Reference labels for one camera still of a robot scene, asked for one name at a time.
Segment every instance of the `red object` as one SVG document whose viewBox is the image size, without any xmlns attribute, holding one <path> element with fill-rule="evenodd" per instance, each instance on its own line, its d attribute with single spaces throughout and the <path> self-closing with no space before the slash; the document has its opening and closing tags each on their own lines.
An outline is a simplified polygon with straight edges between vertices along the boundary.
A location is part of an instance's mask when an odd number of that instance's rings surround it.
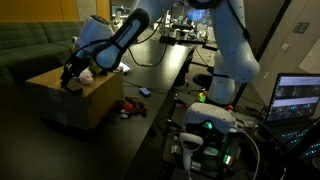
<svg viewBox="0 0 320 180">
<path fill-rule="evenodd" d="M 133 105 L 131 103 L 124 103 L 122 104 L 122 109 L 124 109 L 126 112 L 132 112 Z"/>
<path fill-rule="evenodd" d="M 228 109 L 228 110 L 233 110 L 233 106 L 232 106 L 232 105 L 228 105 L 228 106 L 227 106 L 227 109 Z"/>
</svg>

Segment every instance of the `cardboard box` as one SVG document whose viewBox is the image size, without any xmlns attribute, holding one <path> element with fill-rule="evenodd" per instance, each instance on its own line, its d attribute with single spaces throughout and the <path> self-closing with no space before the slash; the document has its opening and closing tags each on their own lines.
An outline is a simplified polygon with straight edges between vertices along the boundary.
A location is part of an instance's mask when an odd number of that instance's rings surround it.
<svg viewBox="0 0 320 180">
<path fill-rule="evenodd" d="M 83 93 L 72 95 L 61 88 L 63 68 L 57 68 L 25 83 L 40 118 L 84 130 L 92 130 L 123 96 L 123 73 L 108 72 L 79 86 Z"/>
</svg>

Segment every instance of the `monitor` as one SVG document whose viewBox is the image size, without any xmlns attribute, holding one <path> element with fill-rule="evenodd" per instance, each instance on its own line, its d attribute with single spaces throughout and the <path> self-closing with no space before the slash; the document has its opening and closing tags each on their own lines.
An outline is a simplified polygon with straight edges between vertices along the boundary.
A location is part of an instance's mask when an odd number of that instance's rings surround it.
<svg viewBox="0 0 320 180">
<path fill-rule="evenodd" d="M 279 73 L 266 122 L 314 115 L 320 99 L 320 74 Z"/>
<path fill-rule="evenodd" d="M 187 12 L 188 21 L 200 21 L 207 16 L 205 9 L 189 9 Z"/>
</svg>

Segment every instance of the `green light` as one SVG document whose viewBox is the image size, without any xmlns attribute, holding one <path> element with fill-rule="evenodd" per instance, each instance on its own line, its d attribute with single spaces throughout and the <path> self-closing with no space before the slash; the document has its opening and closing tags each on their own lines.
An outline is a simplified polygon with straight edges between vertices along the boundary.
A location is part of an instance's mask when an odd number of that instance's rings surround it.
<svg viewBox="0 0 320 180">
<path fill-rule="evenodd" d="M 206 101 L 206 95 L 204 95 L 203 93 L 199 93 L 198 101 L 202 102 L 202 103 L 205 102 Z"/>
<path fill-rule="evenodd" d="M 225 156 L 224 156 L 224 158 L 223 158 L 223 163 L 225 163 L 225 164 L 229 164 L 230 159 L 231 159 L 231 157 L 230 157 L 230 156 L 225 155 Z"/>
<path fill-rule="evenodd" d="M 210 122 L 206 122 L 203 124 L 203 127 L 208 128 L 208 129 L 212 129 L 212 124 Z"/>
</svg>

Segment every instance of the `robotic arm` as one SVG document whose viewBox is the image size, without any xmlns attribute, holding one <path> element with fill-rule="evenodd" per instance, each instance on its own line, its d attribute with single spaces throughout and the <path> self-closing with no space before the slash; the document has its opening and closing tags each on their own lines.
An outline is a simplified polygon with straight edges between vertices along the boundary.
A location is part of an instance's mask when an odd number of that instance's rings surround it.
<svg viewBox="0 0 320 180">
<path fill-rule="evenodd" d="M 108 21 L 91 16 L 83 25 L 76 42 L 80 49 L 69 58 L 64 68 L 62 87 L 68 86 L 73 76 L 79 76 L 89 66 L 91 59 L 102 69 L 116 69 L 123 53 L 134 40 L 178 1 L 136 0 L 128 19 L 116 33 Z M 211 8 L 210 15 L 219 47 L 214 57 L 214 74 L 225 77 L 217 76 L 212 79 L 207 98 L 218 105 L 226 105 L 234 92 L 234 82 L 249 82 L 260 69 L 239 24 L 245 24 L 243 0 L 188 2 L 196 9 Z"/>
</svg>

